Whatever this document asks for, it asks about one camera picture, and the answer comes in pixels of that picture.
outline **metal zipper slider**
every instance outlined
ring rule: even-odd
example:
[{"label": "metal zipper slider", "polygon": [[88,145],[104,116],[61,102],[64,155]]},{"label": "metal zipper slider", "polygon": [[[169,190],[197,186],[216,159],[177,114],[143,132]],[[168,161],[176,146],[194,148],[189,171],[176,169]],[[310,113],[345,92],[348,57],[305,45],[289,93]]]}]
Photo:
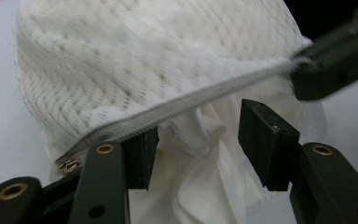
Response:
[{"label": "metal zipper slider", "polygon": [[80,159],[71,159],[60,165],[59,171],[63,175],[69,175],[82,167]]}]

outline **white background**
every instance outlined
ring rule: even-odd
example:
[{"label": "white background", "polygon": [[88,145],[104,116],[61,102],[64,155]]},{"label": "white background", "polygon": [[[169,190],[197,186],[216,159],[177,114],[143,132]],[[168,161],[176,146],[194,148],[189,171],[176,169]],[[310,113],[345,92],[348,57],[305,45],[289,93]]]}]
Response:
[{"label": "white background", "polygon": [[[25,108],[16,80],[12,25],[19,0],[0,1],[0,183],[16,176],[49,183],[49,162],[39,128]],[[327,136],[358,171],[358,82],[323,100]],[[281,195],[249,217],[250,223],[296,223],[288,195]]]}]

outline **crumpled white cloth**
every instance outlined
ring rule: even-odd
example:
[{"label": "crumpled white cloth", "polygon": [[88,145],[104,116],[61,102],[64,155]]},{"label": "crumpled white cloth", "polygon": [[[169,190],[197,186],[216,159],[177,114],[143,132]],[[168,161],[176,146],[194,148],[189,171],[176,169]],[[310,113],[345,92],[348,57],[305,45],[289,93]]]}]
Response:
[{"label": "crumpled white cloth", "polygon": [[[53,161],[102,127],[295,67],[303,47],[283,0],[22,0],[16,19],[22,94]],[[150,190],[130,192],[132,223],[242,224],[266,200],[237,140],[242,98],[272,107],[303,141],[323,135],[320,105],[299,103],[279,76],[166,120]]]},{"label": "crumpled white cloth", "polygon": [[[159,126],[150,189],[130,191],[133,223],[243,224],[271,198],[237,140],[241,99],[269,105],[300,130],[300,142],[320,141],[325,131],[321,105],[299,103],[283,88],[290,87],[287,80],[274,79]],[[280,88],[265,95],[271,82]]]}]

